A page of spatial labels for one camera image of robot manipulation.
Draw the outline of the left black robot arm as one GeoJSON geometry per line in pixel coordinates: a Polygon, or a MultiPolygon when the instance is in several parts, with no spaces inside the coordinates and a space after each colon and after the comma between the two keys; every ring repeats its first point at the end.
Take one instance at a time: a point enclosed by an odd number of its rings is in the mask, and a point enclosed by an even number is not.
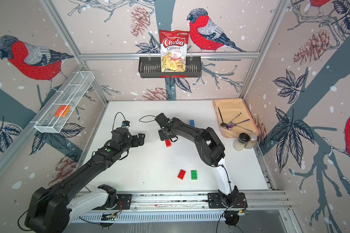
{"type": "Polygon", "coordinates": [[[36,233],[61,233],[75,218],[107,204],[113,208],[117,201],[116,189],[100,185],[96,191],[82,197],[75,196],[91,180],[121,159],[130,148],[144,145],[144,134],[133,136],[127,128],[117,128],[111,140],[79,169],[66,179],[45,189],[39,188],[31,198],[29,209],[24,213],[24,225],[36,233]]]}

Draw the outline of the red lego brick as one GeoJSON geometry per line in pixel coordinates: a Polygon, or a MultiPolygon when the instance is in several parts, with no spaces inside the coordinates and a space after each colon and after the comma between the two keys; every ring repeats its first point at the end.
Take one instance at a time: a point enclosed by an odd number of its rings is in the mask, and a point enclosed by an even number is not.
{"type": "Polygon", "coordinates": [[[171,146],[171,141],[169,139],[165,140],[165,144],[166,147],[170,147],[171,146]]]}
{"type": "Polygon", "coordinates": [[[179,171],[179,174],[178,174],[178,179],[183,180],[185,174],[186,174],[186,171],[180,170],[180,171],[179,171]]]}

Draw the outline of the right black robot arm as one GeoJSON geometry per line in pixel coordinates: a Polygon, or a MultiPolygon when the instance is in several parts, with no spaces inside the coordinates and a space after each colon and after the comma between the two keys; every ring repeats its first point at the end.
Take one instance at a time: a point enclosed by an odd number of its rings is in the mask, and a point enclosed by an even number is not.
{"type": "Polygon", "coordinates": [[[181,136],[195,144],[200,159],[213,168],[223,205],[232,206],[232,203],[237,200],[239,190],[228,175],[225,146],[214,129],[196,128],[176,117],[169,119],[163,113],[157,115],[155,121],[160,126],[158,134],[161,141],[178,139],[181,136]]]}

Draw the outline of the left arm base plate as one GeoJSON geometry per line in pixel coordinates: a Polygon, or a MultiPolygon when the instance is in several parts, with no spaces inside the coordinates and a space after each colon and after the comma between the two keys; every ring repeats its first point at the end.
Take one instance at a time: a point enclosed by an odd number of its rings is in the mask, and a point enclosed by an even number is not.
{"type": "Polygon", "coordinates": [[[132,197],[132,194],[117,194],[116,203],[114,205],[109,206],[108,204],[104,204],[103,206],[96,207],[93,210],[129,210],[132,202],[132,197]]]}

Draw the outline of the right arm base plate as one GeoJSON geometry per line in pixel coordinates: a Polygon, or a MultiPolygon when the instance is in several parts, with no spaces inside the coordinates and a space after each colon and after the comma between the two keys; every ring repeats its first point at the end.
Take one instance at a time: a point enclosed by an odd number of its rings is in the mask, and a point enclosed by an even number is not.
{"type": "Polygon", "coordinates": [[[237,195],[232,195],[231,197],[228,197],[221,193],[208,193],[207,202],[210,209],[246,209],[248,207],[247,199],[244,193],[238,193],[237,195]]]}

